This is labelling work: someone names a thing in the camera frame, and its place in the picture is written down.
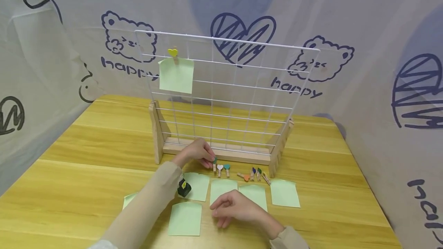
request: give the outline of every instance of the wooden side support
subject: wooden side support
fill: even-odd
[[[276,132],[280,135],[274,135],[267,142],[268,144],[274,144],[275,146],[268,145],[271,163],[269,164],[269,177],[274,178],[277,173],[277,168],[279,166],[279,162],[281,159],[281,155],[283,153],[283,149],[285,149],[286,141],[288,140],[289,134],[294,127],[294,121],[292,118],[289,118],[288,123],[282,124],[280,129]]]
[[[165,134],[162,132],[170,133],[171,130],[167,123],[162,122],[165,121],[165,119],[157,108],[158,101],[151,101],[151,104],[149,104],[149,115],[151,116],[152,138],[154,139],[155,163],[160,164],[163,157],[163,146],[166,139],[171,136],[171,134]]]

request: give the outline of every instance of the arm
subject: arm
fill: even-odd
[[[210,209],[213,209],[212,216],[218,218],[219,228],[226,228],[233,218],[254,223],[268,236],[271,249],[309,248],[292,227],[283,227],[268,212],[237,190],[222,194]]]
[[[165,162],[137,196],[117,216],[102,239],[119,249],[136,249],[151,231],[155,221],[174,199],[182,174],[173,162]]]
[[[212,168],[214,157],[204,139],[197,139],[171,162],[162,164],[91,249],[140,248],[158,216],[174,199],[184,165],[191,159],[198,159],[204,167]]]

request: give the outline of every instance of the person's right hand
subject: person's right hand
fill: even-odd
[[[254,222],[267,214],[264,209],[239,193],[238,190],[222,194],[212,203],[210,209],[213,210],[212,216],[218,218],[217,226],[219,228],[226,228],[233,218]]]

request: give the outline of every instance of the hand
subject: hand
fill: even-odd
[[[210,209],[213,210],[212,217],[218,218],[219,228],[226,228],[233,218],[253,222],[259,225],[269,239],[276,238],[285,229],[274,217],[237,190],[222,194]]]
[[[226,228],[233,218],[253,222],[265,212],[238,190],[222,194],[209,208],[213,209],[212,216],[218,218],[219,228]]]
[[[181,150],[172,162],[183,168],[192,159],[197,159],[205,168],[212,168],[215,153],[203,138],[198,138]]]

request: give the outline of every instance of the beige sleeve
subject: beige sleeve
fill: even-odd
[[[102,240],[118,249],[139,249],[158,216],[174,199],[181,176],[182,170],[176,164],[163,163],[117,216]]]
[[[309,246],[294,228],[286,226],[277,238],[271,240],[271,249],[309,249]]]

